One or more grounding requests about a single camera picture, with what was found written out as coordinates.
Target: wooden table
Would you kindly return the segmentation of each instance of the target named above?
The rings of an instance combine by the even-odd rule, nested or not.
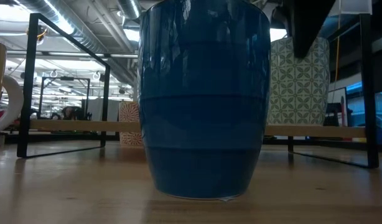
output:
[[[31,153],[90,141],[29,144]],[[382,223],[382,160],[365,170],[263,146],[248,191],[227,202],[173,198],[154,188],[142,149],[94,149],[16,159],[0,151],[0,223]],[[295,146],[359,161],[362,151]]]

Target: exposed ductwork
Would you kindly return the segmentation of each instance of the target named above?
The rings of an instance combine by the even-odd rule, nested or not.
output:
[[[141,6],[138,0],[117,0],[119,9],[126,19],[137,19],[141,15]]]
[[[50,19],[66,33],[76,37],[77,41],[95,53],[107,52],[106,47],[97,39],[92,31],[72,11],[63,0],[14,0],[30,12],[39,12]],[[133,86],[134,81],[126,74],[129,72],[117,60],[108,61],[114,77],[123,83]]]

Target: blue mug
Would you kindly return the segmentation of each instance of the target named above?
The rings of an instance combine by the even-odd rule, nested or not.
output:
[[[223,198],[248,188],[268,110],[269,29],[242,0],[165,0],[143,15],[139,114],[158,190]]]

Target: black metal frame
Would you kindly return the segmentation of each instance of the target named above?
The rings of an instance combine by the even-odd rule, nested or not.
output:
[[[30,158],[30,157],[48,156],[48,155],[66,153],[66,152],[75,152],[75,151],[99,148],[99,147],[93,147],[93,148],[77,149],[77,150],[71,150],[71,151],[38,154],[33,156],[27,155],[28,136],[29,136],[29,128],[30,128],[30,109],[31,109],[30,106],[32,103],[32,89],[34,87],[36,45],[37,45],[39,21],[42,21],[44,24],[48,25],[51,29],[58,32],[64,38],[66,38],[71,43],[76,45],[79,49],[88,53],[100,64],[105,66],[102,120],[106,121],[107,115],[108,115],[109,75],[110,75],[111,67],[104,60],[98,57],[95,53],[93,53],[91,50],[89,50],[84,45],[79,43],[79,41],[75,40],[71,35],[67,34],[63,30],[61,30],[57,25],[55,25],[52,21],[48,20],[45,16],[43,16],[40,13],[32,13],[30,14],[30,17],[29,17],[29,31],[28,31],[27,55],[26,55],[26,64],[25,64],[24,89],[23,89],[24,105],[22,106],[22,110],[21,110],[21,122],[19,126],[19,142],[17,145],[17,156],[22,158]],[[100,137],[101,137],[100,147],[105,147],[106,132],[102,131]]]
[[[60,77],[42,77],[42,85],[40,86],[40,98],[39,98],[39,110],[37,113],[37,118],[40,119],[40,115],[42,114],[42,102],[43,102],[43,91],[44,88],[49,85],[49,83],[44,86],[44,80],[51,79],[53,82],[56,79],[60,79]],[[87,92],[86,92],[86,103],[85,103],[85,115],[87,114],[88,104],[89,104],[89,91],[90,91],[90,79],[89,78],[73,78],[74,80],[86,80],[87,81]]]
[[[315,156],[301,152],[293,151],[293,137],[288,137],[288,153],[298,154],[326,161],[339,162],[342,164],[358,166],[362,168],[377,168],[379,167],[379,154],[378,145],[376,142],[376,110],[375,110],[375,91],[373,82],[373,67],[372,67],[372,40],[371,40],[371,15],[360,14],[359,17],[353,19],[348,24],[341,27],[333,35],[330,36],[329,41],[334,41],[341,35],[347,33],[350,29],[360,25],[361,32],[361,76],[364,94],[364,107],[365,107],[365,135],[366,135],[366,152],[368,165],[357,164],[354,162],[342,161],[339,159],[332,159],[328,157]]]

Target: wooden plank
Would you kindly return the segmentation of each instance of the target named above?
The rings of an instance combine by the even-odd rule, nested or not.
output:
[[[141,132],[138,122],[32,120],[31,129],[42,131]],[[333,126],[267,126],[266,135],[364,138],[364,128]]]
[[[115,132],[141,132],[138,122],[112,122],[112,121],[57,121],[57,120],[31,120],[31,129],[41,131],[115,131]]]
[[[365,128],[335,126],[267,126],[266,135],[365,138]]]

